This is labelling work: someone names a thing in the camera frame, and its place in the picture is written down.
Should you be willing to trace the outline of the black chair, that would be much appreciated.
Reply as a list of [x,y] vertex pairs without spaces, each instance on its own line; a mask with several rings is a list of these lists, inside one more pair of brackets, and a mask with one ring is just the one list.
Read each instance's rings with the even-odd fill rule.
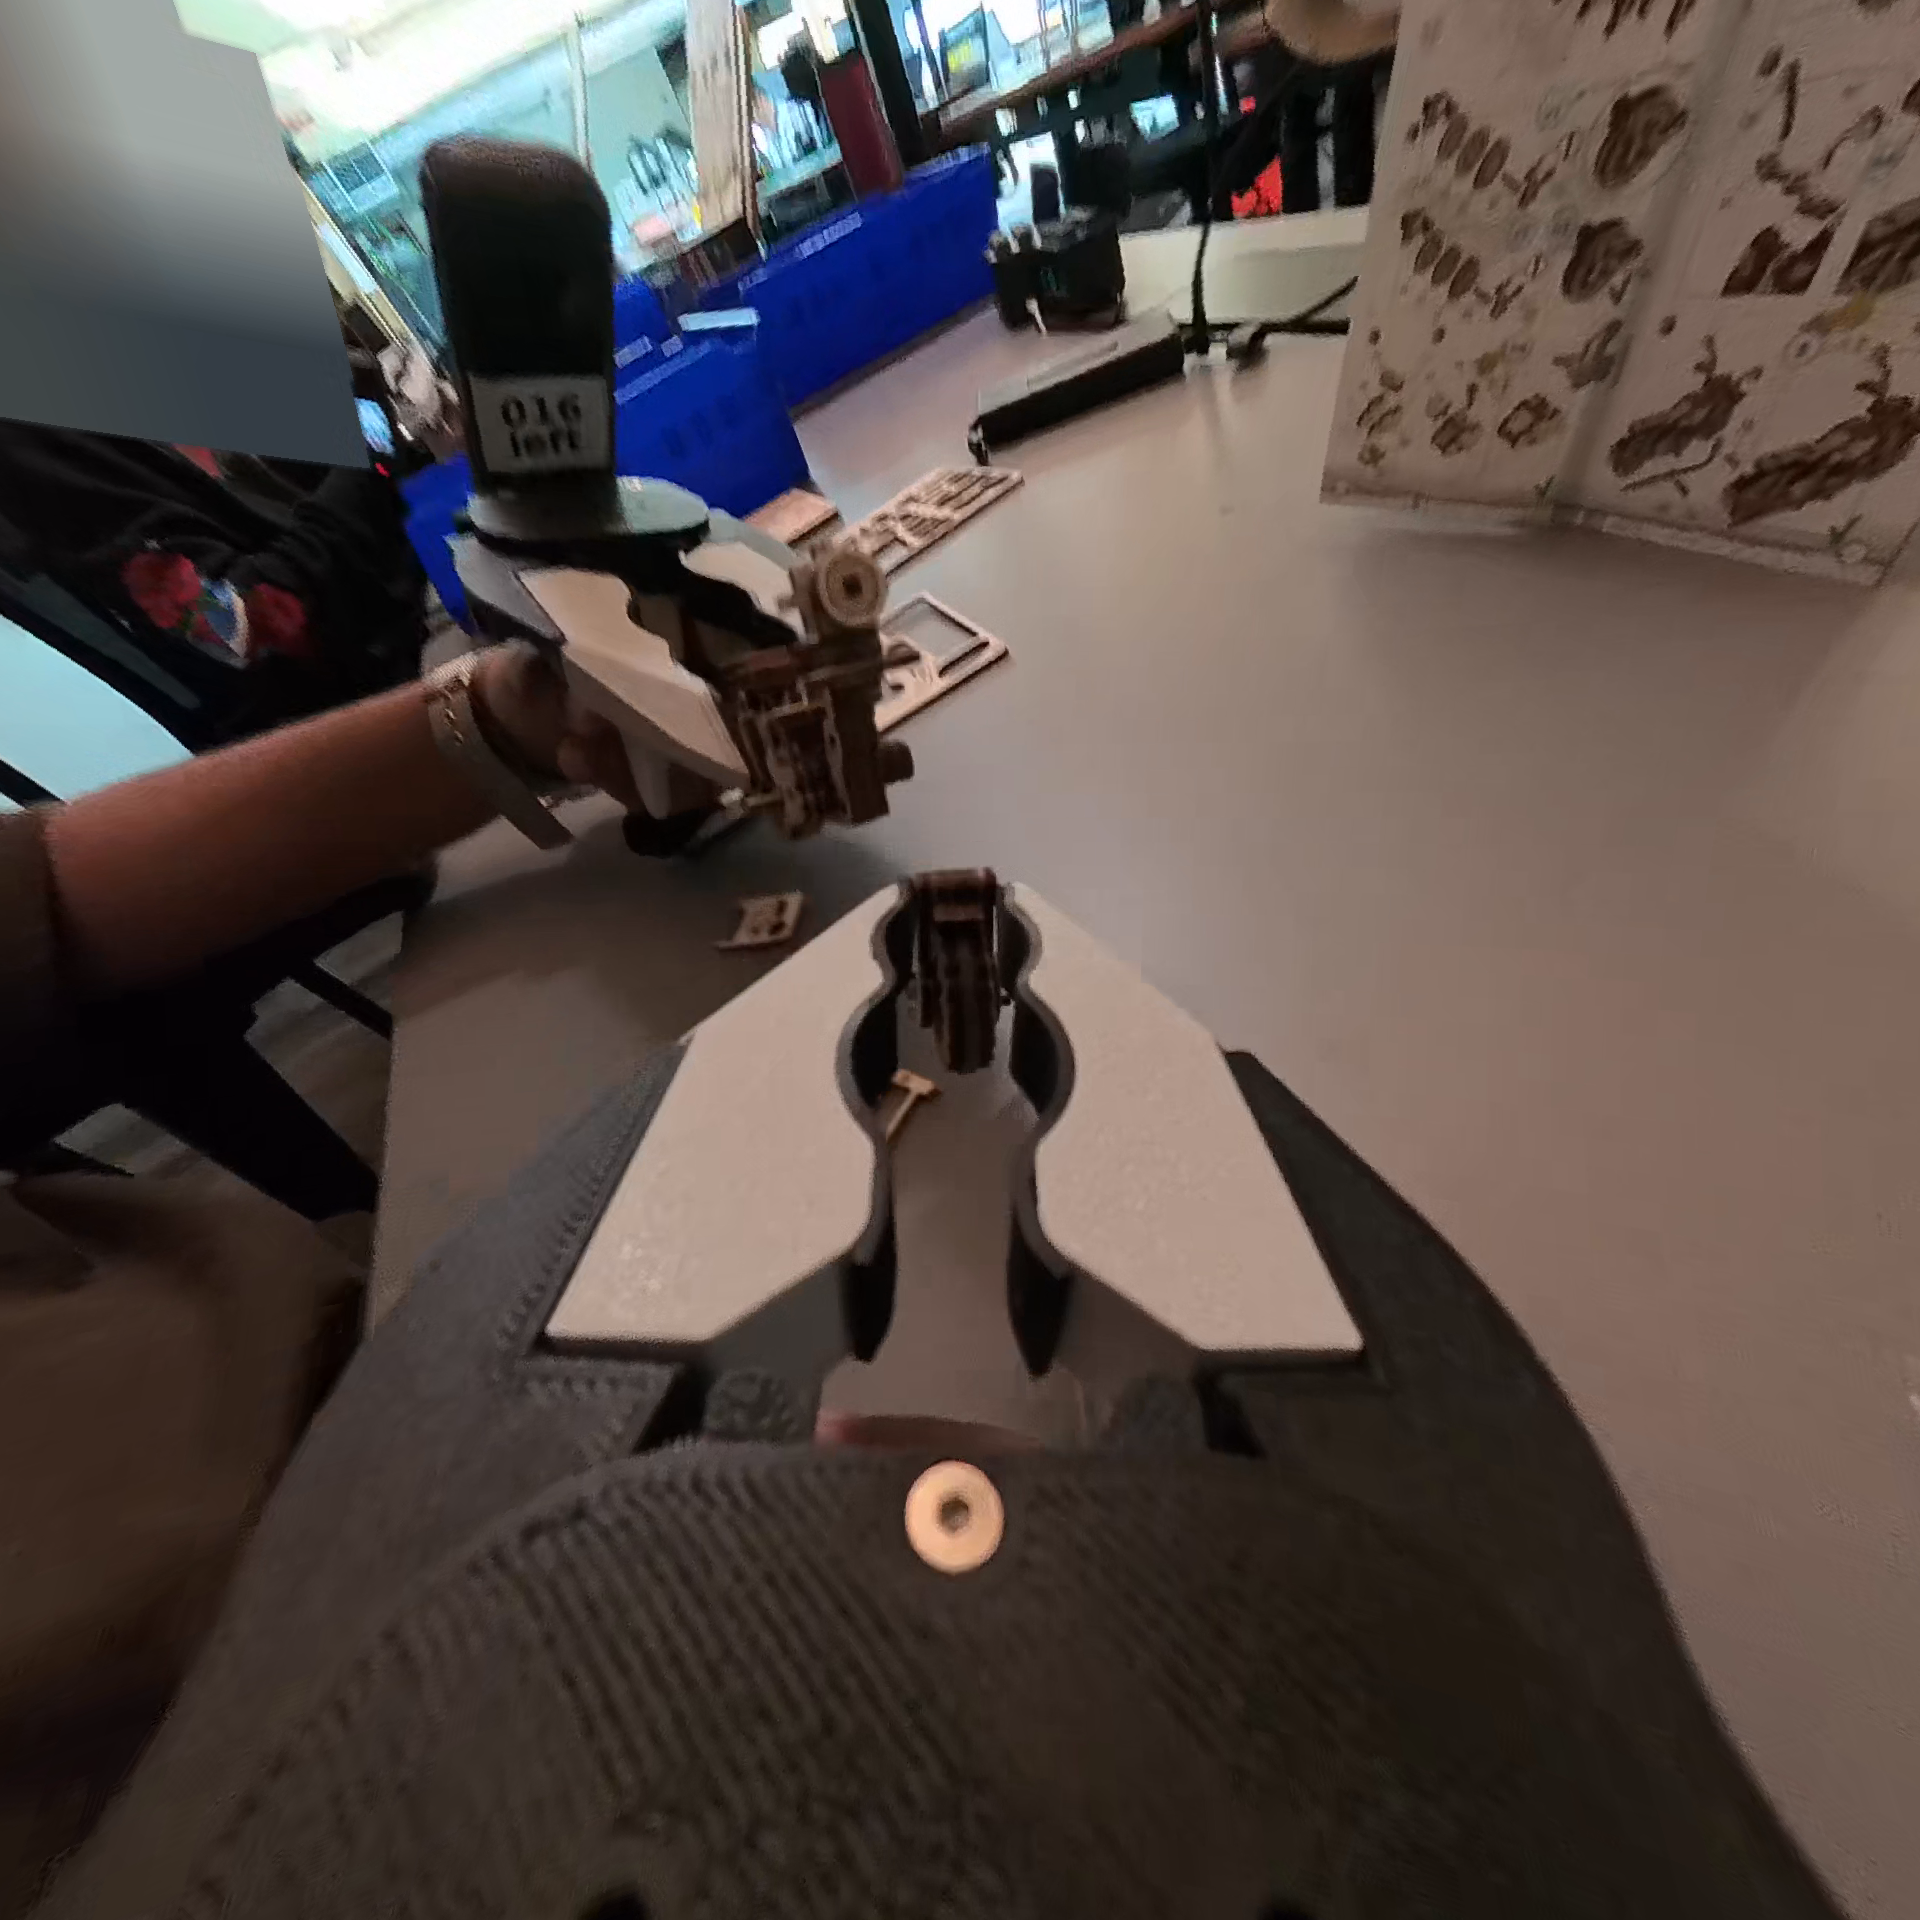
[[[2,801],[48,804],[176,763],[221,743],[211,713],[178,669],[146,659],[103,615],[42,575],[2,567],[2,633],[21,666],[63,662],[53,709],[2,686]],[[432,896],[432,874],[387,878],[272,935],[215,965],[204,985],[165,989],[112,1008],[82,1038],[69,1075],[9,1076],[2,1169],[97,1169],[63,1137],[109,1108],[197,1150],[247,1187],[319,1224],[371,1211],[374,1169],[255,1049],[259,1013],[284,985],[319,998],[378,1040],[392,1015],[324,965],[324,957]]]

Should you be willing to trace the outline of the illustrated instruction booklet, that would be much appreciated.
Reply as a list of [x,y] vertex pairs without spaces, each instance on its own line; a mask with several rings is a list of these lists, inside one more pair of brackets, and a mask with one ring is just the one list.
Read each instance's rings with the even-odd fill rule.
[[1915,3],[1404,3],[1322,499],[1915,566]]

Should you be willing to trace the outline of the black flat box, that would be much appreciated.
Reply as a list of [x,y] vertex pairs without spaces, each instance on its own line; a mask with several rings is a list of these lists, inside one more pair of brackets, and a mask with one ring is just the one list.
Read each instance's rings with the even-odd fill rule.
[[1058,423],[1087,419],[1184,375],[1188,341],[1172,316],[1137,320],[977,397],[967,449],[978,467]]

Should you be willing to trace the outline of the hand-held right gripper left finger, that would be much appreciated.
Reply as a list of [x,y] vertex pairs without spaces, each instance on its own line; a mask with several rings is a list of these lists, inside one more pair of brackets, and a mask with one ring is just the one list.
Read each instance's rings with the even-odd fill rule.
[[894,1306],[892,1169],[854,1075],[892,1018],[902,883],[831,920],[675,1053],[541,1343],[697,1369],[838,1369]]

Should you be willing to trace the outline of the blue storage bin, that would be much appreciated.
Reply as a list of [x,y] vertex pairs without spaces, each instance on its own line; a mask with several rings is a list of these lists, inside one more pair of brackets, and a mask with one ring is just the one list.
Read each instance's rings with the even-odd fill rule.
[[789,411],[991,299],[995,187],[989,145],[964,145],[738,275],[731,299],[754,311]]
[[735,516],[811,481],[754,295],[669,311],[649,280],[620,278],[609,324],[620,477],[659,477]]

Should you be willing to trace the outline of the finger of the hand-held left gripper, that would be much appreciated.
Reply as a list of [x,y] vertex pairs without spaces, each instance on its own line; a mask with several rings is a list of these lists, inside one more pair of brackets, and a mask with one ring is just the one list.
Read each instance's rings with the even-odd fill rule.
[[630,615],[609,572],[515,572],[530,647],[560,662],[570,692],[623,736],[639,814],[665,821],[710,814],[747,784],[716,689]]
[[707,516],[705,535],[680,554],[682,567],[742,588],[756,609],[798,615],[798,550],[738,516]]

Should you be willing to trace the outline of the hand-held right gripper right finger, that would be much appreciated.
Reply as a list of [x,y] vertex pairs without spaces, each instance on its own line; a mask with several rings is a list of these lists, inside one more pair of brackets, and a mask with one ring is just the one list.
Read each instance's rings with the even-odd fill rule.
[[1029,883],[1002,892],[1029,1109],[1013,1157],[1010,1320],[1029,1374],[1217,1378],[1362,1357],[1229,1052]]

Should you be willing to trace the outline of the black desk organizer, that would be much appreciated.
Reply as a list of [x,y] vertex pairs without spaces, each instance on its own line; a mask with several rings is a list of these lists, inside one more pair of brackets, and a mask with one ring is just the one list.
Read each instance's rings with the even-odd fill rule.
[[1108,208],[995,227],[987,265],[1005,329],[1109,329],[1125,320],[1120,221]]

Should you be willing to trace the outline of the person's left hand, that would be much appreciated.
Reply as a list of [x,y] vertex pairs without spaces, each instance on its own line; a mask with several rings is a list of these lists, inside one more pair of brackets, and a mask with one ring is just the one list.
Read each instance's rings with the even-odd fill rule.
[[466,676],[466,706],[494,756],[535,797],[601,794],[639,814],[620,731],[590,713],[566,669],[530,642],[486,647]]

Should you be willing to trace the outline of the wooden model wheel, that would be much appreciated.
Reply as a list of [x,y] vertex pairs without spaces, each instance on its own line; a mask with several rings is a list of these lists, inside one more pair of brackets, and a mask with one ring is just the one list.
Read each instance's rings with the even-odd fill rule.
[[998,878],[991,867],[936,867],[909,881],[910,1001],[949,1075],[995,1059]]

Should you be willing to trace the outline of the grey desk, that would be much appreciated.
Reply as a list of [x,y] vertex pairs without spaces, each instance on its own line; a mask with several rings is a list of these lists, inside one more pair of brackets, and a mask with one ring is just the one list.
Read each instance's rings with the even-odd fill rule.
[[1520,1321],[1762,1789],[1915,1917],[1915,582],[1322,507],[1343,346],[1021,455],[899,582],[1010,642],[892,818],[450,849],[395,970],[371,1317],[807,931],[991,866],[1255,1052]]

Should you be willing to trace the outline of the person's brown clothing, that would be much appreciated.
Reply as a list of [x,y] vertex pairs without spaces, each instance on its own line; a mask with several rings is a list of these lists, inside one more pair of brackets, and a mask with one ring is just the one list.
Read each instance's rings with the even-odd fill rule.
[[2,815],[2,1917],[25,1917],[198,1651],[348,1354],[324,1234],[371,1165],[259,1001],[410,881],[306,911],[134,785]]

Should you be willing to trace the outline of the wooden punch-out sheet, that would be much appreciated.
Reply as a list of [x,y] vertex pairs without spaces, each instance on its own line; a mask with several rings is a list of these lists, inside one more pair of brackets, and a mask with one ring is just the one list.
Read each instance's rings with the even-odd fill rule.
[[899,731],[1013,656],[1005,639],[927,592],[889,607],[877,636],[877,733]]
[[849,542],[892,578],[927,550],[948,546],[959,529],[1002,499],[1015,495],[1021,483],[1025,472],[1020,467],[936,467],[872,512],[838,526],[837,542]]

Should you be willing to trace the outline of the wooden motorcycle model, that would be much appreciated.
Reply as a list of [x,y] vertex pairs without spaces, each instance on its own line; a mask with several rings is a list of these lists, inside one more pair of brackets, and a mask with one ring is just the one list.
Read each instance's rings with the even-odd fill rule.
[[784,838],[866,825],[915,776],[915,754],[877,725],[889,639],[880,566],[851,538],[789,566],[769,607],[716,669],[720,716],[743,760],[743,804]]

